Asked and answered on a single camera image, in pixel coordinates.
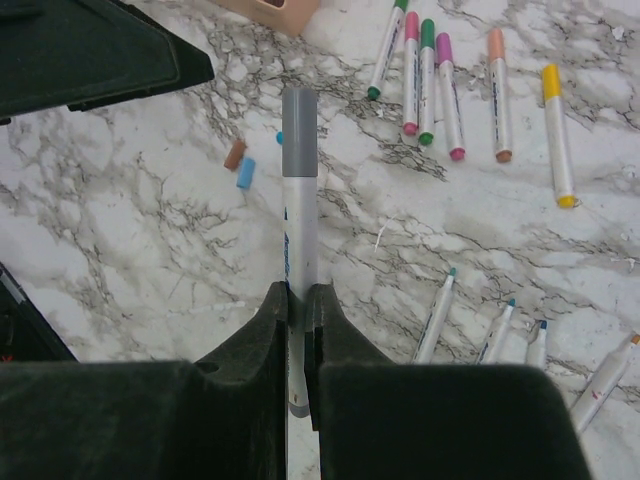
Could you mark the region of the teal cap marker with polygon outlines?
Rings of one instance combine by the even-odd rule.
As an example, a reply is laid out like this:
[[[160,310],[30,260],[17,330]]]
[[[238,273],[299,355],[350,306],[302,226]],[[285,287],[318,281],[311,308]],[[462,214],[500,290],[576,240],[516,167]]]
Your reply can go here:
[[[437,341],[452,304],[456,274],[457,270],[452,268],[434,298],[425,327],[412,358],[412,362],[415,364],[429,364],[433,358]]]

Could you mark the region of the light blue pen cap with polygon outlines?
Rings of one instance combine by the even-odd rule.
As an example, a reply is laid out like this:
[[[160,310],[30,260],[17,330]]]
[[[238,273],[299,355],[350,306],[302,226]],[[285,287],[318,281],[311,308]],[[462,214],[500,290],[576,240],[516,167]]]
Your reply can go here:
[[[236,186],[248,190],[251,187],[256,163],[250,157],[244,157],[238,167]]]

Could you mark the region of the brown pen cap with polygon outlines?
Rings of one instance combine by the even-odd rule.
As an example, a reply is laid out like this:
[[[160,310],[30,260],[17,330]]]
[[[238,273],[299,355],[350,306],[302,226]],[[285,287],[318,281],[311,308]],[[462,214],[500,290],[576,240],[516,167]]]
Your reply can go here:
[[[244,158],[246,148],[247,145],[243,140],[235,140],[224,161],[224,167],[229,171],[235,171]]]

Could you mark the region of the brown cap marker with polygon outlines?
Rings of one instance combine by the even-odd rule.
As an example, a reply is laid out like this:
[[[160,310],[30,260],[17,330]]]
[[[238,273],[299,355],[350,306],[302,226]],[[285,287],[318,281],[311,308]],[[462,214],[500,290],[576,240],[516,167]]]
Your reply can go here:
[[[632,354],[639,344],[639,335],[630,334],[609,352],[587,381],[580,397],[571,406],[570,414],[578,433],[582,433],[608,399],[630,365]]]

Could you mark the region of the light blue marker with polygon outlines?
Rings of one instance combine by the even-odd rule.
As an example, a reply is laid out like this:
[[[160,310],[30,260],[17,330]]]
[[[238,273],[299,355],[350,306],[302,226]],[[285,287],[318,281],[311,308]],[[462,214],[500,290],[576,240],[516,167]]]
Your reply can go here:
[[[476,359],[477,364],[493,364],[499,360],[506,342],[515,306],[515,299],[510,299],[502,314],[492,321]]]

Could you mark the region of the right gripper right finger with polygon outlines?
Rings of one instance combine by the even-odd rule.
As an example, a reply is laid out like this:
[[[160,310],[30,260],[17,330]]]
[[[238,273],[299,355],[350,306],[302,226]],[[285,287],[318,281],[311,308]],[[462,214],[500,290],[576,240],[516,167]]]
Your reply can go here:
[[[558,389],[522,365],[404,365],[307,298],[305,372],[325,479],[587,479]]]

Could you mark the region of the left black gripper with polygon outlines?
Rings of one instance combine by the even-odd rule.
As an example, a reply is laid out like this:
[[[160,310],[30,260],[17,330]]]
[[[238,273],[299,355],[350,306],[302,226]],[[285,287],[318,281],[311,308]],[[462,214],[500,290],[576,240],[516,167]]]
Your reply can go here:
[[[122,1],[1,4],[1,122],[87,111],[209,82],[209,56]]]

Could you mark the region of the yellow cap marker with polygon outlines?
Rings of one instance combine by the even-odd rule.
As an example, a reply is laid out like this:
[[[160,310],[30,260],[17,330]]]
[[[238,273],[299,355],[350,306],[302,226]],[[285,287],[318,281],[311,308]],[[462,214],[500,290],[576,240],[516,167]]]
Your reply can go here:
[[[541,78],[555,201],[559,208],[571,209],[577,197],[558,66],[545,66]]]

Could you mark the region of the peach cap marker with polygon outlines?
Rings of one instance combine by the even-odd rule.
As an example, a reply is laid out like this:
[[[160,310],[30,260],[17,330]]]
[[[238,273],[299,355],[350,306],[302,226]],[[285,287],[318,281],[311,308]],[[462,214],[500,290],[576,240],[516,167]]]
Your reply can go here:
[[[513,138],[509,109],[506,50],[503,32],[499,28],[494,28],[489,32],[488,53],[495,157],[499,163],[508,163],[513,156]]]

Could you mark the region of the grey cap marker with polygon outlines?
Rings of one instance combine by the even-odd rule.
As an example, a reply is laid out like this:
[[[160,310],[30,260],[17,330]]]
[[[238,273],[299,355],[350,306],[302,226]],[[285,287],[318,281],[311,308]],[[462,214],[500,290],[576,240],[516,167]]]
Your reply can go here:
[[[318,282],[317,95],[287,87],[282,99],[284,279],[288,287],[288,404],[310,414],[304,372],[306,298]]]

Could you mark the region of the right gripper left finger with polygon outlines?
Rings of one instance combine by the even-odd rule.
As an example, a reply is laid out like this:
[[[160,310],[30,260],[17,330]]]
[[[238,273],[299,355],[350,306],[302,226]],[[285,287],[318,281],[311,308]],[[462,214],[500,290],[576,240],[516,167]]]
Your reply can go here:
[[[282,479],[288,290],[197,362],[1,370],[5,479]]]

